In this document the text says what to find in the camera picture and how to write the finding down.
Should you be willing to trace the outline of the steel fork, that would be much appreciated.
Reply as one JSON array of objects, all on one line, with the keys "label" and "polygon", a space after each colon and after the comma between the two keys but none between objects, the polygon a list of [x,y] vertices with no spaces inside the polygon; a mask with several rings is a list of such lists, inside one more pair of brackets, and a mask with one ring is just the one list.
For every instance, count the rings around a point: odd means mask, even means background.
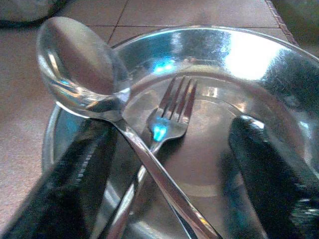
[{"label": "steel fork", "polygon": [[[150,151],[154,155],[157,155],[166,141],[184,136],[189,125],[197,83],[194,79],[183,76],[176,91],[173,92],[175,82],[176,77],[170,82],[159,107],[147,120],[148,129],[152,133]],[[147,177],[148,172],[144,166],[141,166],[99,239],[122,238],[133,204]]]}]

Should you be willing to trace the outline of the shallow steel bowl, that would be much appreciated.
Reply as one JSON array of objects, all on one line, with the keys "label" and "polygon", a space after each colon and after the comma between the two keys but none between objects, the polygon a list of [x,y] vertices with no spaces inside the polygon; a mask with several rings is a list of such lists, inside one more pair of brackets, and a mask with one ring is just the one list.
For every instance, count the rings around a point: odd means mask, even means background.
[{"label": "shallow steel bowl", "polygon": [[[150,150],[149,116],[172,79],[197,83],[184,136],[154,155],[222,239],[269,239],[249,200],[228,143],[232,120],[261,121],[319,178],[319,59],[263,34],[225,27],[158,30],[112,48],[131,80],[122,116]],[[87,120],[56,103],[49,127],[55,152],[70,135],[68,124]],[[143,165],[118,129],[102,204],[90,238],[99,239]],[[136,198],[121,239],[190,239],[150,174]]]}]

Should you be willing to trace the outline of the steel spoon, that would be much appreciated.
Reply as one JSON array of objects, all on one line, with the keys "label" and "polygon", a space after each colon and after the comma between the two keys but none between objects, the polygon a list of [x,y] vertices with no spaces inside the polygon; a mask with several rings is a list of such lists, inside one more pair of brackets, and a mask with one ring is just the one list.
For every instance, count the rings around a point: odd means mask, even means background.
[{"label": "steel spoon", "polygon": [[123,118],[131,80],[113,49],[86,25],[67,17],[52,17],[40,28],[36,51],[43,81],[56,103],[76,116],[111,122],[143,164],[137,181],[117,208],[107,239],[121,239],[146,173],[190,239],[222,239]]}]

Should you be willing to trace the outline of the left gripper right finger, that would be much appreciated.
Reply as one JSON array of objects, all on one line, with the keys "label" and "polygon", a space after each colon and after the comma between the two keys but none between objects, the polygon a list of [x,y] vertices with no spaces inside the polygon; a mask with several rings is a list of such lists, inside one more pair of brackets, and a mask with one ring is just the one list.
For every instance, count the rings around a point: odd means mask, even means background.
[{"label": "left gripper right finger", "polygon": [[269,239],[319,239],[319,178],[248,115],[232,120],[229,146]]}]

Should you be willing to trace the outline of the black electric kettle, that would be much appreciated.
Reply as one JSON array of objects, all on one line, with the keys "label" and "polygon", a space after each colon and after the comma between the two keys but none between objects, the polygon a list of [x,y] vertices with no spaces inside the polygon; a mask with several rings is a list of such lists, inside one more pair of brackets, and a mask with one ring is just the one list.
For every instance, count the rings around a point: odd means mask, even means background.
[{"label": "black electric kettle", "polygon": [[0,27],[38,24],[54,16],[68,0],[0,0]]}]

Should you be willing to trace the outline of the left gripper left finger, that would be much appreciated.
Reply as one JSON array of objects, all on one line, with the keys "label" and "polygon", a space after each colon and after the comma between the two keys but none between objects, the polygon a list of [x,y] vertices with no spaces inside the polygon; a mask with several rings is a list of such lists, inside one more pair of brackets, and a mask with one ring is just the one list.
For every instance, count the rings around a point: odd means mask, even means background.
[{"label": "left gripper left finger", "polygon": [[114,157],[116,129],[87,120],[39,179],[0,239],[90,239]]}]

